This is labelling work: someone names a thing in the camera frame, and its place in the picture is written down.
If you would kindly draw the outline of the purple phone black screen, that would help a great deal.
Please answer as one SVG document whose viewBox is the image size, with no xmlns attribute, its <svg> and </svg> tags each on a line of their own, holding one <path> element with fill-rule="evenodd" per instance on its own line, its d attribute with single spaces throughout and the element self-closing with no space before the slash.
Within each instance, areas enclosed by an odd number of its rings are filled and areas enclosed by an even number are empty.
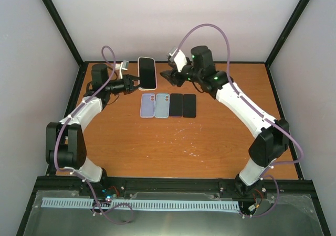
<svg viewBox="0 0 336 236">
<path fill-rule="evenodd" d="M 183 95 L 179 93 L 170 94 L 170 117 L 182 117 L 183 115 Z"/>
</svg>

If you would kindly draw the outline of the lilac phone case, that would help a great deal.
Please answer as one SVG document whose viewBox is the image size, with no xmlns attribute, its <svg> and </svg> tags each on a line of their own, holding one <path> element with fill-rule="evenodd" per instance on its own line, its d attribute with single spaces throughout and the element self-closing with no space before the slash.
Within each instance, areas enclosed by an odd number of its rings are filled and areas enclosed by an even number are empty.
<svg viewBox="0 0 336 236">
<path fill-rule="evenodd" d="M 155 109 L 155 94 L 144 93 L 141 96 L 140 117 L 153 118 Z"/>
</svg>

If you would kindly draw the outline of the light blue phone case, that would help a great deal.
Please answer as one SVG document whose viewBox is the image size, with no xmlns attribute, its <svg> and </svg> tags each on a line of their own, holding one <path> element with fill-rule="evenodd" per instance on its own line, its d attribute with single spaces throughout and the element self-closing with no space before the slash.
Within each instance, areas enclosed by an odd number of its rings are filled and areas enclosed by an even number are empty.
<svg viewBox="0 0 336 236">
<path fill-rule="evenodd" d="M 165 119 L 169 117 L 170 95 L 168 93 L 158 93 L 155 99 L 154 117 Z"/>
</svg>

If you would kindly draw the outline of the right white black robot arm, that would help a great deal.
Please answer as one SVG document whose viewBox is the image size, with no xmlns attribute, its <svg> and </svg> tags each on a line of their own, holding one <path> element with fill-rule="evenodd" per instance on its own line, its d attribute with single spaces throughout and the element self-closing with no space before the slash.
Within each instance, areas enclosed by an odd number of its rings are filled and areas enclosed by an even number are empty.
<svg viewBox="0 0 336 236">
<path fill-rule="evenodd" d="M 178 48 L 172 48 L 167 54 L 172 69 L 160 74 L 177 87 L 185 81 L 198 83 L 203 92 L 229 108 L 251 132 L 255 140 L 248 150 L 249 160 L 235 178 L 235 190 L 243 197 L 288 149 L 289 123 L 263 111 L 238 87 L 228 72 L 217 71 L 207 46 L 196 46 L 191 54 L 192 57 L 188 58 Z"/>
</svg>

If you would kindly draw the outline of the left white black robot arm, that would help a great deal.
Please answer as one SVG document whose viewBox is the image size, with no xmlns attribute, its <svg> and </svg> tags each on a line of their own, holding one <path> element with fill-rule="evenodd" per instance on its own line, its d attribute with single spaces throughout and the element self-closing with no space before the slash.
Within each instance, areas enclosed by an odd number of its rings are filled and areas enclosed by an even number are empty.
<svg viewBox="0 0 336 236">
<path fill-rule="evenodd" d="M 59 122 L 46 127 L 46 162 L 56 170 L 76 175 L 82 181 L 91 182 L 91 190 L 97 195 L 108 192 L 109 182 L 103 178 L 106 171 L 87 156 L 84 131 L 96 115 L 108 105 L 110 96 L 130 94 L 140 87 L 140 78 L 118 72 L 103 63 L 92 66 L 91 81 L 75 109 Z"/>
</svg>

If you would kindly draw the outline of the black mounting rail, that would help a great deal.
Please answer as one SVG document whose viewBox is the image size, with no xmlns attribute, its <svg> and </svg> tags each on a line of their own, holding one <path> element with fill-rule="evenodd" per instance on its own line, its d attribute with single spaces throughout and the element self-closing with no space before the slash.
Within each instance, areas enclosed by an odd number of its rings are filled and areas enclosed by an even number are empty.
<svg viewBox="0 0 336 236">
<path fill-rule="evenodd" d="M 167 179 L 167 178 L 118 178 L 109 177 L 102 185 L 92 184 L 97 197 L 102 198 L 108 194 L 118 194 L 119 197 L 128 198 L 137 192 L 159 193 L 192 193 L 192 194 L 218 194 L 220 198 L 234 200 L 250 199 L 253 193 L 263 188 L 267 194 L 275 194 L 276 186 L 273 180 L 259 181 L 240 194 L 235 187 L 233 179 Z M 74 190 L 82 196 L 92 196 L 87 183 L 76 177 L 42 176 L 38 177 L 33 191 L 39 190 Z"/>
</svg>

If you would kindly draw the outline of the black enclosure frame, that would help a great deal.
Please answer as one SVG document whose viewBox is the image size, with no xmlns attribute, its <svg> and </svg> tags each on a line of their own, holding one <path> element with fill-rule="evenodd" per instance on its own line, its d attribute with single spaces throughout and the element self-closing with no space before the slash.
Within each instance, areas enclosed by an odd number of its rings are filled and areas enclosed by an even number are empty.
<svg viewBox="0 0 336 236">
<path fill-rule="evenodd" d="M 76 76 L 66 112 L 69 113 L 75 107 L 75 101 L 79 98 L 79 88 L 83 84 L 84 77 L 88 70 L 88 62 L 83 61 L 72 38 L 64 25 L 52 0 L 42 0 L 55 25 L 65 40 L 71 54 L 74 56 L 79 70 Z M 242 219 L 232 217 L 224 212 L 216 216 L 210 228 L 206 230 L 206 235 L 227 235 L 230 232 L 242 235 L 280 235 L 280 229 L 284 228 L 285 235 L 329 235 L 330 230 L 325 219 L 315 186 L 312 180 L 304 178 L 301 166 L 295 164 L 298 179 L 296 180 L 277 180 L 274 181 L 276 191 L 280 192 L 280 197 L 276 205 L 280 210 L 276 212 L 273 219 L 266 219 L 264 224 L 254 226 L 251 223 L 244 223 Z M 52 166 L 47 168 L 44 176 L 57 176 Z M 146 199 L 155 200 L 188 200 L 199 201 L 201 198 L 208 198 L 210 194 L 192 193 L 159 193 L 159 192 L 137 192 L 130 194 L 123 200 L 136 200 L 137 194 L 142 194 Z M 237 201 L 239 207 L 250 203 L 250 199 L 234 200 L 232 198 L 220 198 L 215 194 L 219 201 Z M 60 226 L 65 223 L 64 215 L 74 217 L 79 209 L 73 208 L 42 208 L 43 197 L 51 198 L 85 198 L 78 191 L 74 190 L 39 190 L 32 191 L 26 211 L 18 228 L 18 235 L 35 235 L 38 229 L 42 229 L 45 234 L 51 235 L 102 235 L 103 230 L 108 226 L 107 222 L 94 225 L 88 216 L 84 216 L 83 222 L 72 224 L 69 229 Z"/>
</svg>

